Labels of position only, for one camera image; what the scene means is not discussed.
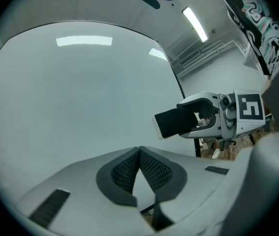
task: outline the white panel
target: white panel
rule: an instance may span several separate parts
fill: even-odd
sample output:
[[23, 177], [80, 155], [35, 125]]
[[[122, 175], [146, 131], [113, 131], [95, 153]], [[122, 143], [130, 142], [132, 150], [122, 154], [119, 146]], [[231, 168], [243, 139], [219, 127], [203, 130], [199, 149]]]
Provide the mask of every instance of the white panel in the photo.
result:
[[238, 121], [237, 122], [237, 130], [236, 130], [236, 134], [237, 135], [243, 135], [243, 134], [250, 134], [252, 132], [254, 132], [255, 130], [263, 127], [265, 125], [265, 123], [256, 123], [256, 122], [241, 122]]
[[[111, 45], [58, 46], [68, 36]], [[0, 188], [12, 202], [61, 168], [114, 150], [152, 146], [195, 156], [194, 141], [159, 140], [154, 114], [182, 94], [154, 40], [107, 24], [65, 22], [26, 31], [0, 50]], [[154, 202], [142, 174], [139, 209]]]

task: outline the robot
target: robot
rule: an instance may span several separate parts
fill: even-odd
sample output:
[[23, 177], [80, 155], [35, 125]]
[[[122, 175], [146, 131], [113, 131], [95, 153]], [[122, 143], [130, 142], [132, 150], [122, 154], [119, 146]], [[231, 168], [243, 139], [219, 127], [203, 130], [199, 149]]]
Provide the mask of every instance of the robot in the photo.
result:
[[[218, 141], [229, 141], [233, 138], [250, 134], [265, 125], [265, 112], [262, 107], [263, 101], [257, 91], [235, 89], [230, 94], [214, 94], [209, 92], [200, 92], [191, 95], [177, 104], [177, 111], [173, 114], [164, 112], [155, 115], [153, 121], [159, 137], [166, 138], [169, 126], [164, 128], [164, 119], [167, 122], [176, 113], [181, 114], [179, 110], [190, 112], [191, 115], [198, 113], [201, 119], [209, 120], [209, 124], [197, 127], [195, 122], [191, 122], [186, 127], [186, 119], [182, 119], [182, 132], [180, 127], [173, 128], [183, 138], [216, 138]], [[189, 132], [183, 132], [184, 129], [190, 129]]]
[[[182, 138], [230, 140], [265, 124], [262, 99], [256, 91], [235, 89], [226, 95], [200, 92], [179, 102], [171, 113], [177, 110], [186, 111], [186, 119], [199, 113], [209, 120], [201, 127], [194, 122], [189, 132], [177, 129]], [[173, 122], [175, 114], [155, 115], [157, 130], [163, 136], [160, 116]], [[278, 144], [270, 137], [255, 146], [255, 152], [252, 148], [242, 150], [234, 162], [145, 146], [121, 149], [63, 168], [25, 194], [16, 209], [29, 218], [24, 219], [24, 225], [34, 234], [218, 235], [234, 227], [228, 224], [228, 214], [239, 202], [243, 205], [238, 201], [243, 192], [248, 195], [261, 185], [252, 175], [262, 174], [258, 164], [263, 163], [260, 155], [269, 142]], [[132, 195], [139, 170], [155, 193], [151, 226], [141, 216]], [[279, 174], [271, 174], [279, 182]]]

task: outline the ceiling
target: ceiling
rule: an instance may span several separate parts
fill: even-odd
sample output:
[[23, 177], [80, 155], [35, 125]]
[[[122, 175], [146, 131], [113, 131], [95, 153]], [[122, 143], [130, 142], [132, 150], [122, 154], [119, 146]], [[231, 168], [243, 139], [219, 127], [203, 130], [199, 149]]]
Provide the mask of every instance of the ceiling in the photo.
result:
[[94, 20], [124, 26], [159, 41], [170, 61], [202, 45], [198, 34], [182, 14], [189, 6], [209, 40], [230, 31], [231, 21], [223, 0], [159, 0], [155, 10], [142, 0], [15, 0], [0, 20], [0, 38], [29, 28], [63, 20]]

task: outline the ceiling light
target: ceiling light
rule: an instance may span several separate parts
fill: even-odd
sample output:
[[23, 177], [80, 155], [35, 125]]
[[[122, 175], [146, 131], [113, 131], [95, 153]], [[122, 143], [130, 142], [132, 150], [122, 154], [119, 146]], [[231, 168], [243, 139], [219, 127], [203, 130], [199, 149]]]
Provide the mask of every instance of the ceiling light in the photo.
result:
[[65, 45], [77, 45], [77, 44], [87, 44], [87, 45], [111, 45], [111, 37], [103, 36], [69, 36], [61, 37], [56, 39], [57, 46]]
[[200, 24], [199, 20], [197, 19], [196, 15], [192, 12], [191, 8], [186, 7], [182, 13], [189, 19], [190, 23], [193, 25], [194, 29], [196, 30], [197, 34], [199, 35], [200, 39], [205, 42], [207, 40], [206, 33]]
[[165, 54], [162, 51], [158, 51], [154, 48], [150, 50], [149, 54], [167, 60]]

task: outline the floor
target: floor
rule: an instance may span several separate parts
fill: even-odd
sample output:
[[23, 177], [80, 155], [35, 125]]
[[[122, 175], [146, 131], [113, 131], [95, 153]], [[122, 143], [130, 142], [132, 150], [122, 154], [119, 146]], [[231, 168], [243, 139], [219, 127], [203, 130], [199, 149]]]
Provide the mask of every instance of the floor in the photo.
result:
[[[252, 138], [255, 143], [257, 143], [261, 138], [274, 133], [278, 130], [276, 127], [276, 124], [274, 120], [270, 119], [270, 132], [264, 132], [264, 129], [259, 129], [252, 133]], [[233, 143], [225, 143], [225, 146], [223, 148], [223, 151], [220, 153], [218, 159], [221, 160], [235, 160], [236, 155], [242, 150], [243, 148], [252, 147], [253, 143], [250, 140], [250, 137], [248, 135], [242, 136], [240, 138], [234, 139], [234, 141], [237, 142], [237, 145], [233, 147]], [[201, 150], [201, 157], [203, 158], [211, 158], [214, 150], [215, 150], [215, 139], [209, 139], [208, 140], [208, 149]]]
[[143, 214], [144, 219], [146, 220], [146, 222], [150, 225], [153, 224], [153, 215], [150, 215], [148, 212], [145, 212]]

